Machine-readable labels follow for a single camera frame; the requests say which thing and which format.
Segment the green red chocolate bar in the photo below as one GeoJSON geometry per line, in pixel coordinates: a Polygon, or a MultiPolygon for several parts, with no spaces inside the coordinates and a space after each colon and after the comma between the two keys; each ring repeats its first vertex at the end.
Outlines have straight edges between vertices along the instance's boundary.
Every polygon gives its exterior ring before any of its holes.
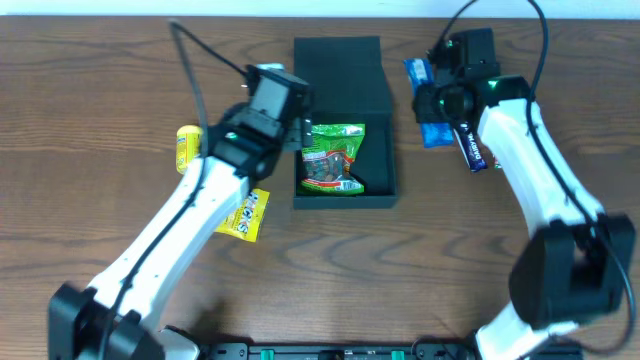
{"type": "Polygon", "coordinates": [[[494,168],[495,169],[502,169],[502,165],[499,162],[499,160],[495,156],[493,157],[493,159],[494,159],[494,168]]]}

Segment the dark green open box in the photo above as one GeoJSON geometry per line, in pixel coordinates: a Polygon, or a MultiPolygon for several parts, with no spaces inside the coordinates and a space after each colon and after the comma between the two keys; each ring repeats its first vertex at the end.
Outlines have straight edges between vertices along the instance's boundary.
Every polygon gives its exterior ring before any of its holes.
{"type": "Polygon", "coordinates": [[[358,195],[305,190],[302,155],[295,153],[293,207],[298,210],[391,208],[398,198],[392,96],[381,63],[380,38],[294,40],[294,74],[313,91],[312,123],[363,124],[365,135],[351,168],[364,185],[358,195]]]}

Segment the blue wafer bar wrapper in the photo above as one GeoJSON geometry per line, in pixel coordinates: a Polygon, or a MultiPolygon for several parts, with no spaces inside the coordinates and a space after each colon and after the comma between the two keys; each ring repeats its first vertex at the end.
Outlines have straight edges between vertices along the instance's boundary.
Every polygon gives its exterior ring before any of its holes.
{"type": "MultiPolygon", "coordinates": [[[[419,89],[434,84],[432,66],[426,58],[410,58],[403,61],[411,85],[414,99],[418,98],[419,89]]],[[[416,117],[419,125],[423,146],[435,148],[448,146],[453,143],[451,127],[446,122],[426,122],[416,117]]]]}

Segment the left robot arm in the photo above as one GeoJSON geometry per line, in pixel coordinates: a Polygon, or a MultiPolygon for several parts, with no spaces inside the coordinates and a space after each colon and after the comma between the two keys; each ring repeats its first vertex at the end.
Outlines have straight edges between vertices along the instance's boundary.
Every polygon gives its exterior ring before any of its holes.
{"type": "Polygon", "coordinates": [[[204,125],[200,153],[134,242],[83,290],[62,285],[48,306],[51,359],[197,359],[199,345],[158,323],[216,228],[269,177],[282,152],[310,144],[310,85],[250,66],[249,99],[204,125]]]}

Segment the dark blue Dairy Milk bar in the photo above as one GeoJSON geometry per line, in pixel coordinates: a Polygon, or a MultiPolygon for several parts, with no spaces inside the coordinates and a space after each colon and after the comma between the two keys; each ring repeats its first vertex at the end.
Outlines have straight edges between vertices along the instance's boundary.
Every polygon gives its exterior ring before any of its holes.
{"type": "Polygon", "coordinates": [[[466,122],[457,123],[454,125],[454,134],[470,171],[475,173],[487,169],[471,126],[466,122]]]}

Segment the yellow Mentos bottle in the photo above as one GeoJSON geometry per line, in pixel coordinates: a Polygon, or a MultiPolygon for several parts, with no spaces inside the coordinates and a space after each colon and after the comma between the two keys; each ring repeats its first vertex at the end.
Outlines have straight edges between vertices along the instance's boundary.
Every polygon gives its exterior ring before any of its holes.
{"type": "Polygon", "coordinates": [[[191,161],[199,155],[203,130],[196,125],[184,125],[176,133],[176,170],[184,174],[191,161]]]}

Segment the yellow Hacks candy bag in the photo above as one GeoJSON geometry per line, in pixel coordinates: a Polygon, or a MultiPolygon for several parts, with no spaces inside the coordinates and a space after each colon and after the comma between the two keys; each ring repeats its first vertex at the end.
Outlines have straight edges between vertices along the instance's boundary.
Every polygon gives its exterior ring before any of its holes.
{"type": "Polygon", "coordinates": [[[269,198],[268,191],[254,189],[242,205],[216,228],[215,232],[255,243],[259,237],[269,198]]]}

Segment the black mounting rail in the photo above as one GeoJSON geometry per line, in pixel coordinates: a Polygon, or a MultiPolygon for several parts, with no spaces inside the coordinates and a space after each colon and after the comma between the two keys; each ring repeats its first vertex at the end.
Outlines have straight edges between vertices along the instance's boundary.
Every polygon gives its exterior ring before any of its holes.
{"type": "Polygon", "coordinates": [[[456,343],[423,342],[418,345],[248,345],[219,343],[203,346],[206,360],[475,360],[470,348],[456,343]]]}

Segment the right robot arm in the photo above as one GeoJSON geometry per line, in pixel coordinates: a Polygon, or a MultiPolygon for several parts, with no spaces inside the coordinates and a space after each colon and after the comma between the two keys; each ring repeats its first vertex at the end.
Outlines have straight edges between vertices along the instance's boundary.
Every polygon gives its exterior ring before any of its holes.
{"type": "Polygon", "coordinates": [[[534,83],[505,75],[493,33],[441,37],[405,63],[422,126],[453,131],[467,164],[480,148],[500,163],[521,207],[529,242],[509,276],[509,302],[473,337],[479,359],[562,359],[584,346],[571,333],[634,300],[628,275],[636,231],[609,215],[580,183],[549,135],[534,83]]]}

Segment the green snack bag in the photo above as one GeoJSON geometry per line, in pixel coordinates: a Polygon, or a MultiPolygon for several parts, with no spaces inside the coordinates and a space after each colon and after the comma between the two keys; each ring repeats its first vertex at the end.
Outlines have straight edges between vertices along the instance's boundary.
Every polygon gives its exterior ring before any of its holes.
{"type": "Polygon", "coordinates": [[[313,125],[313,144],[302,149],[302,188],[311,193],[326,195],[350,196],[363,193],[364,185],[351,175],[351,166],[365,134],[364,124],[313,125]]]}

